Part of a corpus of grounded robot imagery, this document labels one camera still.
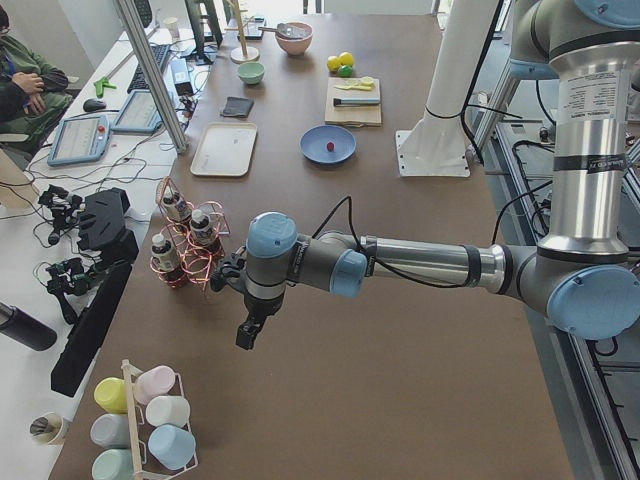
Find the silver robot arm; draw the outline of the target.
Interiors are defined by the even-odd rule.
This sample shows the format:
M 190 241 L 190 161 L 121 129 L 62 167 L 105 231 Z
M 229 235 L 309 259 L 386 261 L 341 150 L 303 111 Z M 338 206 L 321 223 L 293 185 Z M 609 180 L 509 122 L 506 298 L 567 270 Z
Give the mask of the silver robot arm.
M 308 22 L 314 38 L 306 54 L 290 57 L 271 42 L 263 47 L 267 74 L 264 86 L 253 91 L 258 138 L 249 173 L 211 185 L 230 218 L 230 248 L 244 242 L 252 218 L 268 211 L 289 215 L 304 234 L 323 228 L 463 248 L 487 244 L 493 227 L 501 225 L 506 240 L 531 240 L 528 217 L 499 154 L 488 153 L 467 178 L 404 178 L 398 172 L 392 136 L 417 117 L 431 81 L 440 41 L 435 20 L 311 15 Z M 323 58 L 336 50 L 352 50 L 357 69 L 380 79 L 383 123 L 356 131 L 348 160 L 320 165 L 303 156 L 299 141 L 323 121 Z M 360 338 L 383 320 L 395 321 L 402 339 L 421 336 L 432 324 L 469 331 L 472 316 L 491 307 L 497 308 L 491 321 L 503 324 L 515 303 L 480 290 L 435 289 L 391 272 L 366 280 L 356 299 L 301 285 L 287 291 L 257 347 L 287 340 L 309 344 L 339 323 Z

